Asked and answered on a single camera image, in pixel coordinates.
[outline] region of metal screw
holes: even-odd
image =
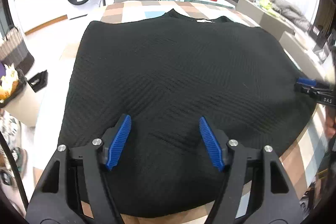
[[[236,141],[236,140],[229,140],[229,145],[231,145],[231,146],[237,146],[238,145],[238,141]]]
[[[100,145],[100,144],[101,144],[101,139],[94,139],[94,140],[92,141],[92,144],[93,144],[93,145]]]
[[[273,151],[273,147],[271,147],[270,145],[266,145],[264,147],[264,149],[265,149],[266,152],[272,152]]]
[[[58,150],[59,152],[62,152],[62,151],[64,151],[66,148],[67,148],[67,147],[65,146],[65,144],[61,144],[61,145],[58,146],[57,150]]]

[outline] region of black gripper frame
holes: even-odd
[[[105,185],[100,163],[104,142],[63,151],[56,150],[38,181],[26,213],[30,224],[124,224]],[[231,163],[206,224],[298,224],[302,212],[294,187],[274,151],[227,146]],[[77,168],[82,166],[89,204],[94,218],[85,216],[79,198]],[[246,215],[236,219],[244,179],[253,168]]]

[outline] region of floor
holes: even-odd
[[[35,62],[26,75],[30,79],[35,74],[48,70],[48,78],[52,78],[52,73],[55,73],[56,67],[64,48],[69,43],[79,42],[87,26],[86,17],[80,17],[72,20],[63,20],[53,25],[38,30],[25,38],[28,50],[34,56]],[[37,100],[42,101],[48,86],[36,93]],[[27,151],[28,160],[24,177],[22,178],[23,185],[26,190],[28,200],[30,200],[35,184],[33,177],[32,154],[34,144],[34,128],[28,128],[21,124],[21,147]],[[15,202],[24,212],[24,207],[17,188],[2,185],[2,188],[9,199]]]

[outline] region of green item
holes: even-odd
[[[269,0],[260,0],[259,5],[267,10],[267,12],[275,17],[279,17],[279,14],[272,9],[272,2]]]
[[[260,0],[259,4],[266,10],[272,9],[272,3],[269,0]]]

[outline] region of yellow object on counter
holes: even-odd
[[[260,0],[259,5],[267,10],[268,13],[275,17],[279,17],[279,14],[272,9],[272,2],[269,0]]]
[[[16,90],[19,84],[17,71],[14,69],[14,64],[11,66],[5,65],[6,75],[1,77],[0,100],[7,99]]]

